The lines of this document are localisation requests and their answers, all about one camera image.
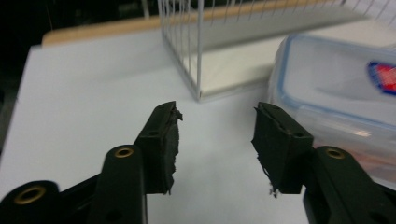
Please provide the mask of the clear plastic food container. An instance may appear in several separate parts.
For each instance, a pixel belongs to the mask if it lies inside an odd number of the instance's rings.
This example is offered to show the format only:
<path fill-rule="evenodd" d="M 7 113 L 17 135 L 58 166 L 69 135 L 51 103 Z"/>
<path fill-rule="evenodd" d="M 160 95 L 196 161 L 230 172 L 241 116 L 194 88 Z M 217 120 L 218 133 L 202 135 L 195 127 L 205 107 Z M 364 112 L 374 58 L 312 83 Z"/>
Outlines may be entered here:
<path fill-rule="evenodd" d="M 316 145 L 348 151 L 372 179 L 396 189 L 396 90 L 381 90 L 371 64 L 396 65 L 396 52 L 290 35 L 276 54 L 268 101 L 311 132 Z"/>

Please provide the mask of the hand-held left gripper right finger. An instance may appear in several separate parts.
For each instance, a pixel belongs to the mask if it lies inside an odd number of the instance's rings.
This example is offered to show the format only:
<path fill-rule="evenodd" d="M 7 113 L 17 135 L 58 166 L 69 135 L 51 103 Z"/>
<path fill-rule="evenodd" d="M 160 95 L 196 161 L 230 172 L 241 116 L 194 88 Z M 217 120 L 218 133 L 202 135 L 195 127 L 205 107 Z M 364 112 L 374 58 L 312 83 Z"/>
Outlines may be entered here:
<path fill-rule="evenodd" d="M 282 108 L 260 102 L 252 145 L 274 194 L 304 195 L 309 224 L 396 224 L 396 191 L 376 184 L 351 154 L 313 147 Z"/>

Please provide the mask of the white wire rack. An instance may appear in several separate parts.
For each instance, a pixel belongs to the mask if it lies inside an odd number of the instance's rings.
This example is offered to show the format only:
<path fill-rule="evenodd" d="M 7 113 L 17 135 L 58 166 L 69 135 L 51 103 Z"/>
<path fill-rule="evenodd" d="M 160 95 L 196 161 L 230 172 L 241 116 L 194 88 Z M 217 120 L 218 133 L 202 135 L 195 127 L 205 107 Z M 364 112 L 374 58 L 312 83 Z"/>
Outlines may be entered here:
<path fill-rule="evenodd" d="M 287 35 L 396 49 L 396 0 L 158 0 L 158 6 L 163 43 L 199 101 L 267 79 Z"/>

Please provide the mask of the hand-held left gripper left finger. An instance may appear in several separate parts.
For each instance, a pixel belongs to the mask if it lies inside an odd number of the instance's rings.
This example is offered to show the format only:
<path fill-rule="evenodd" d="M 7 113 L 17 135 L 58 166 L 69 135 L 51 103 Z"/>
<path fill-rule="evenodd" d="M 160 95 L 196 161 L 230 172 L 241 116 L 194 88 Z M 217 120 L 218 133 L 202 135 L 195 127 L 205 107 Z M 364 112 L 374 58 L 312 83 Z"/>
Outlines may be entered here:
<path fill-rule="evenodd" d="M 177 104 L 154 108 L 131 145 L 107 152 L 94 193 L 94 224 L 148 224 L 147 196 L 174 183 L 182 114 Z"/>

